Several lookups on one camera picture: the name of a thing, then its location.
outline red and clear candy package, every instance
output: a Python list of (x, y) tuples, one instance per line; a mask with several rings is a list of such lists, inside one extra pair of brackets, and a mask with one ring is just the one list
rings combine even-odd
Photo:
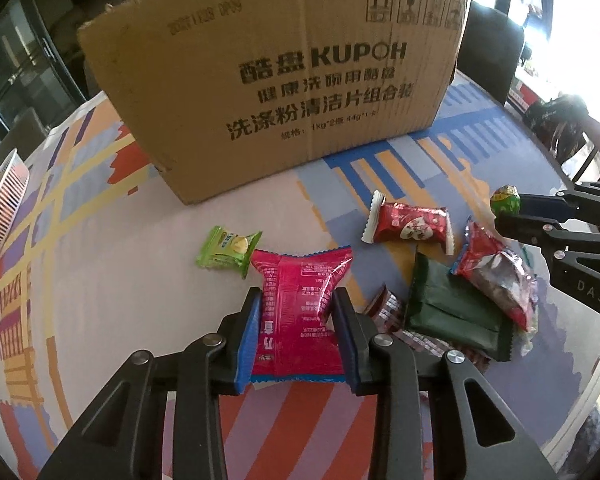
[(524, 332), (538, 330), (538, 281), (513, 250), (477, 222), (466, 225), (465, 243), (451, 269), (464, 276)]
[(264, 306), (252, 381), (344, 380), (335, 334), (326, 327), (331, 293), (349, 270), (350, 247), (288, 256), (256, 250)]
[(387, 202), (386, 195), (376, 190), (362, 241), (373, 244), (389, 240), (435, 240), (445, 254), (454, 253), (454, 234), (446, 208)]

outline green round candy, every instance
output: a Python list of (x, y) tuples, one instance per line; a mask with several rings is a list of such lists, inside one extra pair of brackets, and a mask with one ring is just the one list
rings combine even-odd
[(517, 215), (520, 212), (520, 195), (516, 186), (502, 186), (491, 195), (491, 211), (498, 216), (500, 213)]

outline glass door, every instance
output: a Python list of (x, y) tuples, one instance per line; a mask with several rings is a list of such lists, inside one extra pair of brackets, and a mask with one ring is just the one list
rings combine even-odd
[(0, 14), (0, 121), (9, 130), (33, 108), (47, 129), (85, 101), (58, 56), (33, 0), (10, 0)]

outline metal screw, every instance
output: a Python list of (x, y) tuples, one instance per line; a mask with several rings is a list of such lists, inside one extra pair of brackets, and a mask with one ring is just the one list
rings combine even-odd
[(464, 354), (459, 350), (449, 350), (449, 352), (446, 353), (446, 358), (455, 365), (464, 362)]
[(215, 332), (207, 334), (202, 338), (202, 342), (206, 346), (218, 346), (222, 341), (224, 341), (224, 338)]
[(143, 365), (149, 362), (149, 357), (151, 354), (146, 350), (138, 350), (131, 354), (131, 362), (135, 365)]
[(376, 334), (374, 336), (374, 343), (378, 346), (391, 346), (394, 343), (394, 339), (387, 334)]

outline patterned tablecloth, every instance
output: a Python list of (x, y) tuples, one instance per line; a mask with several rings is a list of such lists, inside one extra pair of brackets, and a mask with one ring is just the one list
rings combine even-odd
[[(132, 351), (183, 349), (261, 284), (253, 270), (243, 281), (195, 266), (213, 225), (262, 229), (260, 248), (277, 252), (352, 245), (345, 283), (362, 307), (382, 282), (405, 296), (414, 257), (403, 242), (363, 246), (373, 190), (447, 206), (461, 238), (469, 215), (493, 224), (488, 197), (499, 186), (539, 194), (563, 187), (525, 131), (461, 75), (428, 130), (327, 156), (198, 206), (178, 201), (103, 94), (55, 129), (28, 164), (26, 199), (0, 254), (0, 453), (27, 480)], [(437, 244), (420, 249), (449, 262)], [(540, 333), (525, 358), (493, 363), (486, 377), (554, 460), (562, 435), (597, 395), (590, 385), (600, 374), (600, 316), (548, 287), (544, 260), (532, 254)], [(375, 402), (344, 384), (250, 386), (223, 397), (230, 480), (361, 479)], [(173, 407), (172, 399), (167, 477)], [(430, 474), (426, 427), (424, 439)]]

